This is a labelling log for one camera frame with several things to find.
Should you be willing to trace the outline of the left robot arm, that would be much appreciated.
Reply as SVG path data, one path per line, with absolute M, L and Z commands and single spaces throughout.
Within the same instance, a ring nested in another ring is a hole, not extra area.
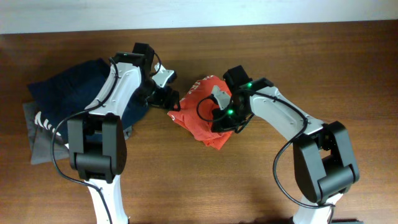
M 88 187 L 97 223 L 129 223 L 121 195 L 127 146 L 121 118 L 132 96 L 144 105 L 180 108 L 178 92 L 169 87 L 177 74 L 155 53 L 119 52 L 110 58 L 108 79 L 95 99 L 67 122 L 70 166 Z

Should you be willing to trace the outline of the red orange t-shirt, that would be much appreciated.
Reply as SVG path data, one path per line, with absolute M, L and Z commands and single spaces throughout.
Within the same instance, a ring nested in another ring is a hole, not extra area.
M 207 76 L 197 80 L 180 100 L 180 111 L 169 111 L 167 115 L 174 123 L 189 131 L 197 141 L 220 150 L 231 137 L 232 132 L 214 133 L 211 131 L 212 111 L 218 109 L 219 106 L 212 100 L 207 100 L 206 97 L 211 95 L 214 86 L 218 86 L 228 95 L 231 94 L 223 80 L 213 75 Z

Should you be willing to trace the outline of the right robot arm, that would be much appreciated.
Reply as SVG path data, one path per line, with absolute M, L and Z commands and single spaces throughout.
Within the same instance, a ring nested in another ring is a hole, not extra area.
M 257 116 L 275 128 L 287 143 L 277 153 L 272 173 L 278 187 L 277 165 L 293 147 L 295 181 L 303 195 L 288 199 L 299 208 L 290 223 L 331 223 L 337 201 L 359 180 L 359 168 L 348 130 L 338 121 L 326 124 L 285 98 L 269 80 L 262 78 L 242 85 L 230 83 L 230 94 L 214 86 L 210 98 L 214 132 L 239 132 L 240 126 Z

